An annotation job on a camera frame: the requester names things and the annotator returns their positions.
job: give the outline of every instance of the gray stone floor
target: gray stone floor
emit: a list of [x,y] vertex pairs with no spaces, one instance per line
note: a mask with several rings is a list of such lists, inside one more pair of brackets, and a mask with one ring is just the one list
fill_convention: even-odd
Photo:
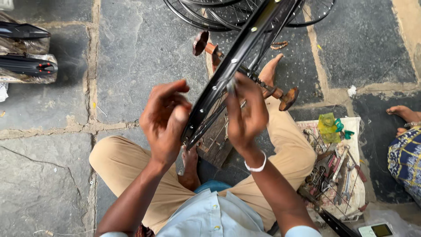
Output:
[[[147,148],[137,119],[157,83],[186,78],[188,99],[199,97],[208,81],[205,57],[190,51],[199,30],[163,1],[14,2],[11,16],[51,31],[50,52],[60,70],[54,84],[9,85],[9,98],[0,103],[6,111],[0,118],[1,236],[92,230],[116,199],[88,164],[92,147],[108,135],[123,135]],[[278,40],[289,45],[270,50],[263,62],[285,54],[275,83],[300,88],[290,109],[296,121],[327,112],[362,118],[360,158],[370,177],[366,199],[404,217],[418,207],[389,175],[386,161],[387,146],[404,122],[384,111],[398,104],[421,111],[420,26],[418,0],[337,1],[315,26],[285,29]],[[210,35],[223,51],[235,37],[236,32]],[[346,92],[351,85],[357,87],[353,97]],[[273,153],[266,131],[256,141]],[[201,160],[198,172],[202,182],[230,185],[249,175],[235,150],[221,169]],[[417,213],[404,219],[417,223]]]

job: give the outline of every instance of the screwdriver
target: screwdriver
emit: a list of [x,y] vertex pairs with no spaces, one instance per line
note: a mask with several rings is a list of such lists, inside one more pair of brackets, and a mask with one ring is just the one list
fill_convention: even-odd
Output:
[[361,167],[359,165],[357,165],[357,163],[355,162],[354,158],[351,155],[351,152],[348,152],[349,157],[352,159],[352,161],[355,164],[355,169],[357,169],[358,174],[360,175],[361,180],[365,183],[367,182],[367,178],[365,177],[364,173],[361,170]]

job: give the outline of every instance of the white bracelet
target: white bracelet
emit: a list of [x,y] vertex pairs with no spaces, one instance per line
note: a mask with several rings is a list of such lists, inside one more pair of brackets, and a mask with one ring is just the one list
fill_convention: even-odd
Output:
[[250,168],[250,166],[247,165],[247,163],[244,161],[245,167],[252,172],[260,172],[263,170],[264,166],[266,165],[266,154],[264,153],[264,151],[260,150],[263,154],[264,154],[264,162],[263,165],[260,166],[259,168]]

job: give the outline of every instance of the hand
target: hand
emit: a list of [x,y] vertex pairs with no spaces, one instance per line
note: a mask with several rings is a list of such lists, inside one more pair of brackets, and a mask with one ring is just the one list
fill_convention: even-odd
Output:
[[139,124],[151,146],[149,162],[161,164],[167,171],[181,148],[181,134],[192,105],[179,92],[188,92],[185,80],[160,84],[152,88]]
[[228,138],[234,148],[245,157],[251,150],[256,151],[254,138],[266,128],[269,113],[260,87],[241,73],[235,73],[235,77],[236,93],[247,101],[247,107],[242,113],[238,98],[232,94],[227,96],[225,101],[229,119]]

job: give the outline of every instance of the khaki pants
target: khaki pants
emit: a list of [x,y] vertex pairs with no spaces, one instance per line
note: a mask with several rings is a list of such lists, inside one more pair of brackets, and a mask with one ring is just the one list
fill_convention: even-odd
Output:
[[[267,130],[276,155],[269,157],[294,189],[312,171],[316,155],[288,112],[278,110],[280,101],[269,97]],[[99,141],[89,156],[89,162],[111,191],[121,193],[143,170],[151,152],[121,136],[110,136]],[[251,206],[262,218],[264,229],[269,230],[276,218],[250,175],[234,187],[219,192],[223,197],[230,191]],[[183,187],[177,178],[175,164],[164,175],[142,221],[154,233],[165,225],[168,218],[195,193]]]

